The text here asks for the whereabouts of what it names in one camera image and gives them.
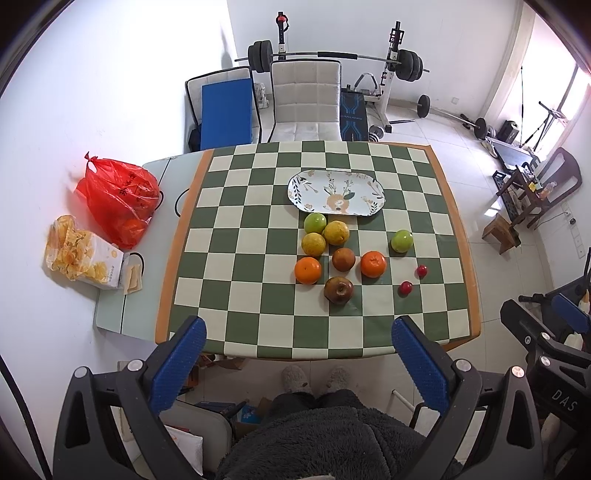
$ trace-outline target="red plastic bag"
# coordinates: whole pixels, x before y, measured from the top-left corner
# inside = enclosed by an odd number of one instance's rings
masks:
[[[120,249],[133,248],[158,206],[158,180],[148,170],[130,163],[89,158],[88,153],[84,158],[88,160],[86,177],[78,182],[76,190],[86,198],[107,240]]]

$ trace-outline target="blue gripper pad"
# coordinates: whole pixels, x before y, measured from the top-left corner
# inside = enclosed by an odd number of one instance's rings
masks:
[[[207,328],[203,319],[189,317],[168,342],[156,348],[161,349],[159,353],[165,355],[163,358],[158,358],[158,354],[154,355],[156,350],[150,355],[150,358],[154,356],[157,361],[161,361],[150,385],[149,404],[156,415],[173,406],[178,392],[205,346],[206,338]]]
[[[392,323],[392,345],[427,407],[443,415],[449,408],[447,379],[415,333],[400,317]]]
[[[552,310],[560,315],[575,332],[589,332],[589,315],[561,293],[552,298]]]

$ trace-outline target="yellow fruit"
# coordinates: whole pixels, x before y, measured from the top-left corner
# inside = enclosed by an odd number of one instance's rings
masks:
[[[326,241],[319,233],[308,233],[301,239],[301,249],[309,257],[319,257],[326,248]]]
[[[322,235],[331,245],[342,245],[349,239],[349,227],[345,223],[335,220],[326,225]]]

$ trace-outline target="black pants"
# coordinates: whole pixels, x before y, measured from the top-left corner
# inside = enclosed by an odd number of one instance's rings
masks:
[[[269,412],[267,412],[262,424],[299,411],[329,407],[365,408],[365,405],[351,390],[337,390],[334,393],[327,393],[318,398],[314,398],[313,395],[305,392],[282,393],[275,397],[275,400],[271,403]]]

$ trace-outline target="silver screw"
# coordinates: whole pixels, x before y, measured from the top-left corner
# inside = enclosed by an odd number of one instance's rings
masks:
[[[472,368],[472,365],[470,364],[470,362],[468,360],[464,360],[462,358],[456,362],[456,367],[458,368],[458,370],[462,370],[462,372],[467,372],[468,370],[470,370]]]
[[[513,375],[515,375],[517,378],[521,378],[525,375],[525,372],[523,371],[523,369],[521,367],[519,367],[518,365],[511,368],[511,373]]]
[[[82,378],[86,375],[87,370],[88,369],[86,367],[78,367],[76,370],[74,370],[74,376],[76,378]]]
[[[140,368],[144,366],[144,363],[141,360],[132,360],[127,364],[127,370],[131,370],[132,372],[137,372]]]

